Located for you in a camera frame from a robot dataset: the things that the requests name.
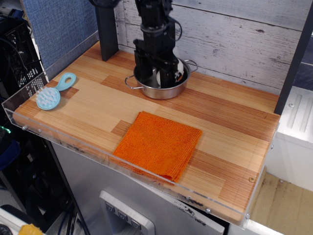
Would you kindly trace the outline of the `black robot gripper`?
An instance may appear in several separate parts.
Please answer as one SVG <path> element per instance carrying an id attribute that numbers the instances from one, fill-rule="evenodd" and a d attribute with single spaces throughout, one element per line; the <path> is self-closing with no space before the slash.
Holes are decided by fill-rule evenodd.
<path id="1" fill-rule="evenodd" d="M 135 63 L 142 83 L 153 75 L 153 66 L 160 68 L 160 87 L 174 87 L 180 79 L 178 58 L 173 54 L 176 46 L 176 26 L 162 23 L 160 26 L 140 25 L 143 39 L 135 39 Z"/>

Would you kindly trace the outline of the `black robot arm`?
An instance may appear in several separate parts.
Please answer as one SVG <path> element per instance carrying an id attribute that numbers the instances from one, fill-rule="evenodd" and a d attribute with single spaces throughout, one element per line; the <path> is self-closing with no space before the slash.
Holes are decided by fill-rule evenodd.
<path id="1" fill-rule="evenodd" d="M 141 17 L 143 40 L 134 40 L 135 63 L 140 80 L 148 81 L 157 69 L 161 88 L 171 88 L 176 83 L 178 58 L 173 54 L 176 45 L 175 23 L 169 16 L 170 0 L 137 0 Z"/>

